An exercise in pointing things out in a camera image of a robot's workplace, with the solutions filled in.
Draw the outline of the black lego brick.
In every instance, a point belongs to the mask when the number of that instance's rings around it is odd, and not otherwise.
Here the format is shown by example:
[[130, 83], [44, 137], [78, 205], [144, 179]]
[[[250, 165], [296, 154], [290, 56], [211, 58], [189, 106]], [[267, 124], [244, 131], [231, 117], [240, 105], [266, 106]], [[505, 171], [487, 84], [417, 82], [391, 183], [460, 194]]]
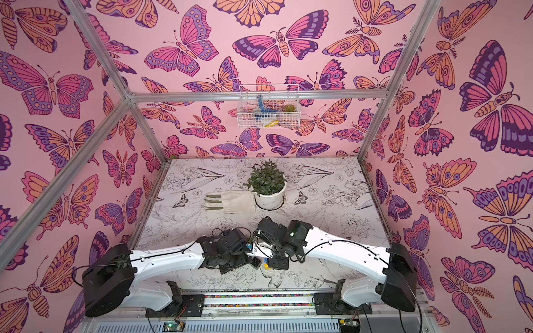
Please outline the black lego brick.
[[254, 269], [258, 269], [261, 265], [262, 261], [258, 258], [253, 258], [252, 261], [251, 261], [251, 266], [254, 268]]

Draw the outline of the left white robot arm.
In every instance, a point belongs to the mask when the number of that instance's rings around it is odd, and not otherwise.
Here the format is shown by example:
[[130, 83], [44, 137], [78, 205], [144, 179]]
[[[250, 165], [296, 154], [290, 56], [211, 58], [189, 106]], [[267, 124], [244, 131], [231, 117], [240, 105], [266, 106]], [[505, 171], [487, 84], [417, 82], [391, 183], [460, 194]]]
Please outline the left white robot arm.
[[251, 263], [252, 248], [238, 229], [171, 248], [141, 251], [114, 246], [82, 275], [85, 315], [95, 318], [118, 308], [143, 308], [151, 318], [180, 314], [185, 302], [178, 284], [152, 278], [196, 269], [225, 274]]

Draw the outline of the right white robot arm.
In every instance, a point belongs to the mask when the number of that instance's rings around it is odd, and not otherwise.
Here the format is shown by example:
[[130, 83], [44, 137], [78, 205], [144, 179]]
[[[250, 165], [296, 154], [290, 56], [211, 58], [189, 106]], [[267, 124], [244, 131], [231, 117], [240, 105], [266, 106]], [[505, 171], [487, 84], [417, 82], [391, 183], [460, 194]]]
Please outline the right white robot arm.
[[334, 299], [351, 307], [383, 302], [401, 312], [418, 307], [418, 271], [401, 244], [370, 246], [343, 239], [309, 223], [293, 220], [288, 226], [263, 218], [252, 233], [251, 254], [265, 258], [272, 269], [286, 270], [292, 262], [323, 259], [363, 274], [363, 279], [338, 282]]

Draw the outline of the beige gardening glove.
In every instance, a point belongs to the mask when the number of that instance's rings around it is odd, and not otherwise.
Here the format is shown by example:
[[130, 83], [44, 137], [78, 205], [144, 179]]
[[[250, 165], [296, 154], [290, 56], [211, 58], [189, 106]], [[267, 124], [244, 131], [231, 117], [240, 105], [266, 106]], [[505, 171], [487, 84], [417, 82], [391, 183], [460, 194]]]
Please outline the beige gardening glove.
[[250, 191], [220, 191], [204, 197], [205, 210], [221, 211], [224, 214], [255, 212], [255, 199]]

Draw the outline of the potted green plant white pot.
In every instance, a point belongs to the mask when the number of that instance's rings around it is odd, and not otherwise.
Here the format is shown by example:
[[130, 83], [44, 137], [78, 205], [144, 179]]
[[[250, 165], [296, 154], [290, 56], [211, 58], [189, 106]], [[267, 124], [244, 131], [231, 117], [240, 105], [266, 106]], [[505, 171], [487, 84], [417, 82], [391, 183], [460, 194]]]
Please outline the potted green plant white pot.
[[254, 193], [257, 206], [267, 211], [281, 208], [287, 187], [285, 173], [270, 160], [255, 163], [250, 169], [247, 187]]

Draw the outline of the blue toy in basket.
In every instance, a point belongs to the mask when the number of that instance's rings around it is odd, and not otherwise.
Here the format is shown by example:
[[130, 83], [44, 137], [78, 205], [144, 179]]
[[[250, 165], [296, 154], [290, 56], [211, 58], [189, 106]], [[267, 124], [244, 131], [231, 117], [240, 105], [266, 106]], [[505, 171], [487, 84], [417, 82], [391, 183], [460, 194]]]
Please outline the blue toy in basket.
[[262, 95], [258, 95], [258, 96], [257, 96], [257, 102], [258, 102], [258, 108], [259, 108], [259, 111], [255, 114], [255, 119], [256, 119], [256, 120], [261, 120], [261, 119], [264, 119], [264, 118], [271, 117], [271, 116], [273, 116], [275, 113], [278, 112], [278, 111], [275, 110], [275, 109], [267, 108], [267, 107], [265, 106], [265, 103], [264, 103], [264, 101], [263, 101]]

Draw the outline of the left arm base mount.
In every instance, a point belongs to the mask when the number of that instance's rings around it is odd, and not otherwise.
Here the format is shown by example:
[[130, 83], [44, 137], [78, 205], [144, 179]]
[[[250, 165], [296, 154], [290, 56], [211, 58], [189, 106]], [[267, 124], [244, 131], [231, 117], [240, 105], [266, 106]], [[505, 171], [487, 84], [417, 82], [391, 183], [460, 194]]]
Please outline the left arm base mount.
[[186, 294], [183, 295], [180, 288], [175, 282], [166, 281], [172, 292], [172, 301], [159, 311], [147, 308], [145, 316], [151, 318], [169, 318], [169, 317], [201, 317], [205, 303], [204, 294]]

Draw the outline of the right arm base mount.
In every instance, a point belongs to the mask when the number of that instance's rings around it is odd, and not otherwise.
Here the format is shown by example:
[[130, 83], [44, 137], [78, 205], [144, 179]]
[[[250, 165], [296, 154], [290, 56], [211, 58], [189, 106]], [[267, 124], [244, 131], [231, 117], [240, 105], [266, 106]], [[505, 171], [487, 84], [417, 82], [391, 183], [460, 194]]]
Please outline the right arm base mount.
[[346, 282], [345, 279], [337, 281], [333, 293], [315, 293], [312, 297], [312, 304], [317, 315], [354, 315], [359, 312], [373, 313], [369, 303], [354, 307], [341, 299], [341, 289]]

